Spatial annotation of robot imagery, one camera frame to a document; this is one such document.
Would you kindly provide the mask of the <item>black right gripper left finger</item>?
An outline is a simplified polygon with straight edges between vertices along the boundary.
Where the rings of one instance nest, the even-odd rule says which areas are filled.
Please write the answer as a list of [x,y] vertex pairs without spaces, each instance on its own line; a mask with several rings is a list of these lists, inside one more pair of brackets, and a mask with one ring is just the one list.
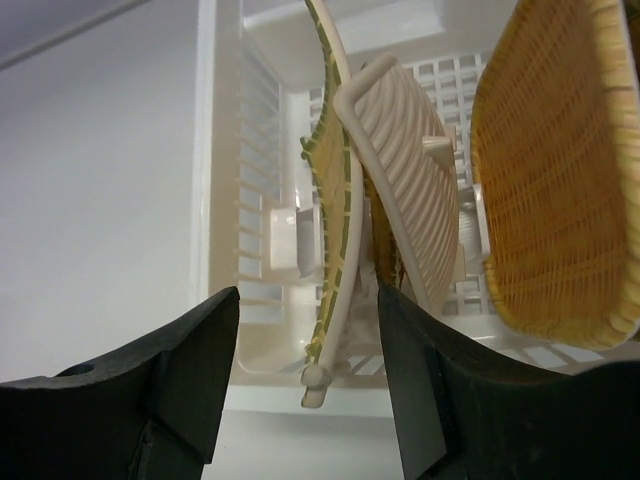
[[69,367],[1,385],[4,479],[198,479],[213,460],[239,326],[227,287]]

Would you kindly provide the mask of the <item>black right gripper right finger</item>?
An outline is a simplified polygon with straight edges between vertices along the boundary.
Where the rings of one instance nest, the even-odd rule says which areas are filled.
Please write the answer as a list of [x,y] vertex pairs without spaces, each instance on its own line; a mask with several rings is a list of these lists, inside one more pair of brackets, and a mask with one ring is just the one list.
[[534,367],[378,293],[384,366],[408,479],[635,479],[639,365]]

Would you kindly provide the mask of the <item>curved green-rimmed bamboo plate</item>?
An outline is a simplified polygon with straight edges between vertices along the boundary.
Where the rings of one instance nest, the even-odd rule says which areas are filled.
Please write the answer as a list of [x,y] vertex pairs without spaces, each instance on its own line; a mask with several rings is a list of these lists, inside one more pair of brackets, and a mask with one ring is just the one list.
[[440,317],[459,245],[453,130],[390,54],[341,85],[334,108],[381,200],[416,303]]

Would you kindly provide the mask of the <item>square green-rimmed bamboo plate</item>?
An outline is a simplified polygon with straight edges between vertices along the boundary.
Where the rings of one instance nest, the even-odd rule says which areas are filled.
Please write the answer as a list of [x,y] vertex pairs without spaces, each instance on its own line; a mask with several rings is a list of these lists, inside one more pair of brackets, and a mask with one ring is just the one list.
[[341,339],[349,317],[358,270],[363,219],[363,174],[352,156],[349,135],[333,101],[349,65],[339,33],[322,1],[305,3],[320,41],[324,62],[324,93],[319,119],[310,137],[301,141],[301,156],[313,174],[321,210],[324,245],[320,306],[306,347],[301,406],[324,404],[334,378]]

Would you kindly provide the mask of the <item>orange woven bamboo plate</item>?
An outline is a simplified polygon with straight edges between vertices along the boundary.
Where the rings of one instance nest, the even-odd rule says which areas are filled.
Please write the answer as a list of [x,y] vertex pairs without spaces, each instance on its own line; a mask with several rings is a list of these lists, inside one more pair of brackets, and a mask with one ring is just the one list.
[[624,1],[521,1],[471,120],[493,304],[592,350],[639,330],[639,81]]

